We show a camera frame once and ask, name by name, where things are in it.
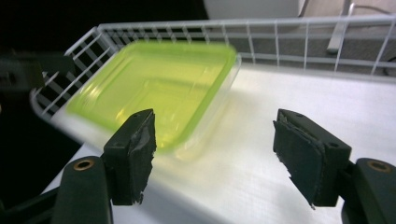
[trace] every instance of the plastic container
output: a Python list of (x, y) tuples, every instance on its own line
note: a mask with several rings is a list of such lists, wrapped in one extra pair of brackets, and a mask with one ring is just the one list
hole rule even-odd
[(223, 44), (133, 43), (74, 95), (66, 112), (114, 133), (133, 113), (153, 108), (158, 150), (174, 149), (189, 139), (236, 56)]

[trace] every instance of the green plastic container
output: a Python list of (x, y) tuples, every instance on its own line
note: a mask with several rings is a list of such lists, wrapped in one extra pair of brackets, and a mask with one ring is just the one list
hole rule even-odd
[(224, 44), (133, 43), (73, 96), (66, 111), (115, 132), (131, 114), (153, 108), (158, 150), (170, 150), (190, 137), (236, 59)]

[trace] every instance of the white surface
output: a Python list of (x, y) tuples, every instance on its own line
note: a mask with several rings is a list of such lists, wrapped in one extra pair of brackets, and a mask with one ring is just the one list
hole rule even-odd
[(305, 0), (205, 0), (210, 20), (296, 18)]
[[(352, 146), (351, 161), (396, 164), (395, 95), (389, 78), (243, 64), (224, 110), (194, 146), (201, 154), (156, 154), (145, 201), (115, 207), (115, 223), (140, 216), (142, 223), (340, 224), (341, 199), (314, 211), (289, 180), (272, 149), (272, 121), (279, 108), (299, 112)], [(158, 204), (169, 205), (162, 212)]]

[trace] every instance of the wire rack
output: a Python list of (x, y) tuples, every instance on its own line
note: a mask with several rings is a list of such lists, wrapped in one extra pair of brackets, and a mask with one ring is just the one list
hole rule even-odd
[(32, 106), (50, 121), (107, 60), (135, 41), (223, 42), (236, 48), (243, 63), (392, 78), (395, 22), (396, 15), (100, 24), (65, 53), (73, 57), (76, 73), (44, 73), (46, 88), (32, 91)]

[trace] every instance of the black background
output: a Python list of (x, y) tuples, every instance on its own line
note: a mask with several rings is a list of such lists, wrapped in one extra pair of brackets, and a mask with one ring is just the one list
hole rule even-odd
[[(65, 52), (100, 23), (192, 20), (207, 20), (202, 0), (2, 0), (0, 51)], [(27, 95), (0, 96), (0, 200), (8, 209), (39, 195), (79, 144), (38, 118)]]

